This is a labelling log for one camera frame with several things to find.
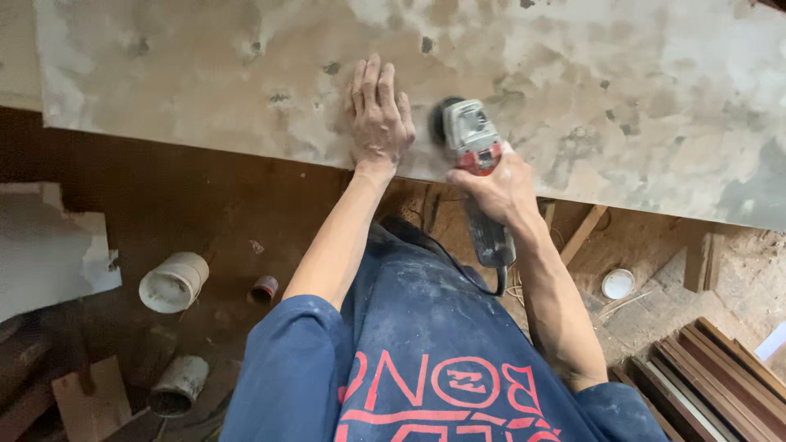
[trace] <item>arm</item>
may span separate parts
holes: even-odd
[[[453,170],[448,180],[474,195],[486,214],[511,230],[534,346],[568,388],[580,392],[608,382],[606,362],[581,295],[538,212],[531,176],[529,164],[505,143],[491,175]]]
[[[400,156],[415,139],[406,94],[394,99],[394,74],[390,63],[380,73],[376,54],[355,68],[344,106],[355,142],[354,177],[300,261],[282,299],[310,294],[341,309],[358,273],[374,211]]]

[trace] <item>forearm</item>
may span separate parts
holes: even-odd
[[[283,299],[315,295],[336,310],[341,309],[358,273],[374,211],[392,176],[392,171],[358,166],[347,190],[300,261]]]
[[[512,232],[536,348],[573,392],[607,382],[601,345],[545,223],[533,220],[527,227],[513,226]]]

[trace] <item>left hand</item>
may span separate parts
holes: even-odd
[[[352,122],[356,170],[371,168],[390,173],[415,141],[410,100],[403,92],[394,98],[393,64],[380,73],[380,56],[358,61],[354,82],[347,86],[344,109]]]

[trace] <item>dusty clothing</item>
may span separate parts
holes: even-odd
[[[572,395],[474,278],[372,225],[340,313],[292,297],[249,334],[221,441],[667,440],[626,385]]]

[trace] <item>white lid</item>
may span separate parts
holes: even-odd
[[[623,268],[618,268],[608,272],[606,278],[603,278],[601,288],[604,295],[618,300],[630,295],[634,289],[635,281],[634,274]]]

